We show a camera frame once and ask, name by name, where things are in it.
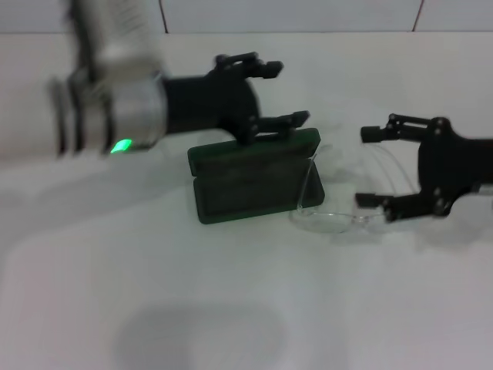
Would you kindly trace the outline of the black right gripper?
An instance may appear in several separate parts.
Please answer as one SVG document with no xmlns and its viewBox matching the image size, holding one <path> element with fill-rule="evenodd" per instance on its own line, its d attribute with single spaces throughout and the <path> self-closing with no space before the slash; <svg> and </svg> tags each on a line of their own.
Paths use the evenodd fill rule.
<svg viewBox="0 0 493 370">
<path fill-rule="evenodd" d="M 448 119 L 430 120 L 394 113 L 389 115 L 384 127 L 361 128 L 362 143 L 397 140 L 421 143 L 418 148 L 421 194 L 396 197 L 355 194 L 359 208 L 381 209 L 388 223 L 447 216 L 456 200 L 492 185 L 492 139 L 463 137 L 454 131 Z"/>
</svg>

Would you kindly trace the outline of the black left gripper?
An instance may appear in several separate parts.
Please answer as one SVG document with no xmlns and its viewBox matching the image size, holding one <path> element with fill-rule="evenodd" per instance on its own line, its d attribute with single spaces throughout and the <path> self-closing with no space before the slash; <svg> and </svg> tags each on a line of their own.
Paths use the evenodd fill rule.
<svg viewBox="0 0 493 370">
<path fill-rule="evenodd" d="M 223 130 L 238 143 L 284 140 L 310 118 L 308 111 L 260 117 L 249 78 L 275 79 L 281 61 L 264 62 L 256 52 L 218 55 L 203 76 L 173 78 L 163 83 L 168 113 L 165 134 Z"/>
</svg>

